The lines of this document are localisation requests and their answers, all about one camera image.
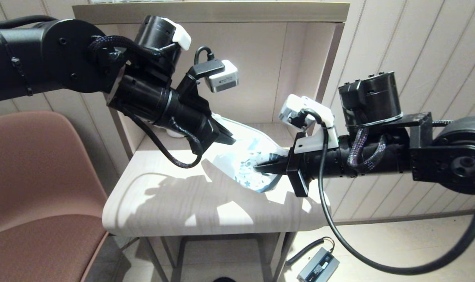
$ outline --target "plastic bag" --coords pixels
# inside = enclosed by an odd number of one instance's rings
[[[212,163],[245,188],[259,193],[273,190],[281,175],[259,173],[253,167],[285,157],[289,150],[279,146],[260,130],[216,114],[213,117],[232,132],[236,142],[232,146],[226,145]]]

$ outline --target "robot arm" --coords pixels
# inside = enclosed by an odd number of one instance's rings
[[[29,29],[12,29],[41,22]],[[105,36],[80,20],[29,16],[0,22],[0,101],[67,88],[107,94],[107,106],[130,117],[174,164],[189,168],[213,142],[232,144],[232,133],[211,116],[209,103],[198,94],[199,79],[211,91],[236,86],[237,69],[215,59],[207,47],[198,50],[196,63],[180,85],[171,76],[181,49],[188,50],[189,34],[167,18],[148,16],[135,41]],[[199,53],[208,52],[199,63]],[[198,156],[183,164],[162,146],[146,123],[169,128],[189,140]]]
[[[326,121],[329,132],[323,177],[411,172],[415,181],[440,183],[459,193],[475,194],[475,116],[433,121],[430,112],[405,115],[395,85],[390,72],[340,87],[350,133],[344,136],[336,135],[328,108],[291,95],[280,117],[302,132],[296,135],[287,157],[260,164],[256,170],[288,175],[296,196],[307,196],[309,182],[318,178],[323,149],[323,130],[313,136],[304,132],[314,118],[300,112],[309,108]],[[444,129],[433,139],[434,127]]]

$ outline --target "chair backrest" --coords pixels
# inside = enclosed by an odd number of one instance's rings
[[[0,232],[49,216],[101,217],[106,199],[82,141],[64,116],[0,116]]]

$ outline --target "wooden table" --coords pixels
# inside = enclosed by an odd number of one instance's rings
[[[231,132],[237,130],[237,125],[225,126]],[[284,125],[255,127],[280,146],[293,144]],[[155,132],[173,156],[186,163],[194,159],[186,139],[169,137],[164,130]],[[144,237],[149,245],[146,237],[161,237],[173,268],[181,266],[182,255],[178,255],[176,264],[176,255],[166,248],[166,236],[277,234],[272,236],[276,242],[265,260],[269,264],[279,260],[279,267],[275,268],[274,277],[264,278],[277,280],[296,232],[327,225],[317,184],[311,183],[308,198],[295,197],[286,176],[273,191],[257,193],[246,189],[210,162],[225,150],[229,150],[227,145],[214,143],[200,164],[184,169],[166,159],[150,139],[144,139],[105,204],[103,226],[115,235]],[[151,258],[163,281],[168,281],[153,250]],[[180,273],[176,272],[173,271],[172,280],[179,279]]]

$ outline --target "black cable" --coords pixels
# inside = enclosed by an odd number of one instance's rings
[[[175,64],[169,58],[166,52],[172,51],[174,48],[178,47],[178,44],[176,45],[169,44],[168,46],[165,46],[161,49],[158,49],[158,48],[148,49],[148,48],[143,48],[142,46],[139,46],[137,43],[135,43],[133,40],[127,37],[123,37],[119,35],[110,35],[110,36],[103,36],[96,39],[91,44],[89,44],[87,48],[89,52],[92,54],[92,59],[96,61],[98,51],[101,50],[102,48],[107,48],[107,47],[126,48],[130,50],[132,53],[140,55],[148,60],[153,60],[158,57],[164,57],[164,59],[166,59],[166,61],[171,64],[171,73],[175,72]]]
[[[380,162],[382,161],[385,149],[387,148],[387,140],[385,135],[380,136],[380,141],[378,141],[378,146],[375,149],[375,152],[362,163],[358,163],[358,158],[361,155],[361,152],[364,148],[366,139],[368,139],[368,134],[370,130],[367,127],[362,127],[358,130],[352,148],[349,151],[349,157],[347,158],[347,165],[349,165],[353,170],[359,173],[366,173],[370,170],[373,170]]]
[[[434,120],[432,122],[432,127],[445,127],[449,125],[450,123],[454,122],[453,120],[449,119],[439,119],[439,120]]]
[[[211,61],[212,59],[215,58],[215,54],[213,54],[213,52],[211,52],[211,49],[209,49],[208,46],[203,45],[203,46],[197,48],[196,55],[194,55],[194,65],[199,64],[199,55],[201,54],[202,51],[206,51],[206,53],[208,54],[207,55],[208,61]]]
[[[313,109],[309,109],[309,108],[301,109],[299,114],[300,114],[300,116],[302,116],[302,118],[305,118],[305,117],[307,117],[308,114],[310,114],[311,116],[314,117],[314,119],[316,120],[316,123],[318,123],[318,125],[323,123],[323,119]]]
[[[323,127],[323,130],[325,131],[324,144],[326,146],[328,143],[327,129]],[[440,258],[434,261],[431,261],[427,264],[423,264],[422,266],[415,266],[411,268],[397,268],[393,266],[385,266],[383,264],[379,264],[373,260],[368,259],[364,255],[361,255],[354,248],[352,248],[352,246],[350,246],[350,244],[347,243],[347,241],[345,241],[345,239],[343,238],[343,236],[340,234],[335,224],[333,223],[332,216],[330,214],[330,211],[328,210],[328,207],[326,204],[326,198],[325,198],[325,190],[323,187],[323,171],[325,167],[326,154],[327,154],[327,150],[323,150],[322,157],[321,157],[321,164],[319,167],[319,177],[318,177],[319,193],[321,197],[321,205],[323,207],[323,212],[325,213],[326,220],[328,221],[328,225],[330,225],[330,228],[332,229],[336,238],[339,239],[340,243],[345,247],[345,249],[347,249],[352,255],[354,255],[354,257],[364,262],[365,264],[371,266],[372,268],[378,269],[379,271],[397,274],[397,275],[418,275],[418,274],[423,274],[423,273],[429,273],[431,271],[438,270],[446,266],[447,264],[451,263],[455,259],[457,259],[468,248],[468,246],[470,246],[472,241],[474,241],[475,213],[474,213],[474,216],[472,217],[469,227],[467,228],[465,233],[462,235],[460,240],[446,254],[444,254],[443,256],[441,256]]]
[[[25,84],[25,89],[27,91],[28,96],[34,95],[34,91],[32,90],[32,86],[30,85],[30,82],[27,79],[27,75],[25,74],[25,71],[23,70],[23,64],[21,60],[15,56],[13,53],[13,49],[9,46],[8,41],[4,37],[4,35],[0,31],[0,41],[2,45],[4,46],[4,50],[6,51],[6,54],[8,55],[8,59],[11,62],[11,65],[15,70],[18,72],[20,75],[21,79],[23,79],[23,82]]]
[[[184,134],[187,134],[186,137],[190,138],[196,144],[197,157],[195,161],[190,164],[182,163],[178,159],[173,157],[173,155],[170,154],[170,152],[166,149],[166,147],[164,147],[163,143],[159,140],[159,138],[157,138],[155,133],[141,119],[139,119],[137,116],[131,113],[126,107],[120,106],[120,108],[121,108],[121,111],[127,117],[129,117],[139,128],[141,128],[148,135],[148,137],[150,137],[150,139],[152,139],[153,143],[157,146],[157,148],[159,148],[162,154],[165,157],[167,157],[175,166],[178,166],[180,168],[193,168],[201,161],[201,158],[203,155],[203,148],[201,146],[201,142],[199,141],[199,139],[197,139],[196,136],[194,136],[194,134],[180,127],[176,123],[175,118],[171,117],[171,120],[170,120],[171,125],[173,125],[173,127],[175,127],[178,131],[183,132]]]
[[[307,245],[305,248],[300,250],[296,255],[293,255],[292,258],[288,259],[284,265],[285,266],[292,266],[295,262],[297,262],[301,257],[303,257],[312,248],[314,248],[317,245],[320,245],[320,244],[324,243],[325,239],[327,239],[328,241],[330,241],[330,243],[332,243],[333,247],[330,249],[329,252],[333,252],[333,250],[334,250],[334,241],[330,237],[325,236],[325,237],[323,237],[321,239],[317,239],[316,241],[314,241],[314,242],[310,243],[309,245]]]
[[[0,21],[0,29],[12,29],[14,27],[21,27],[22,25],[29,25],[40,22],[58,21],[52,16],[36,15],[36,16],[22,16],[20,18],[12,18],[11,20]]]

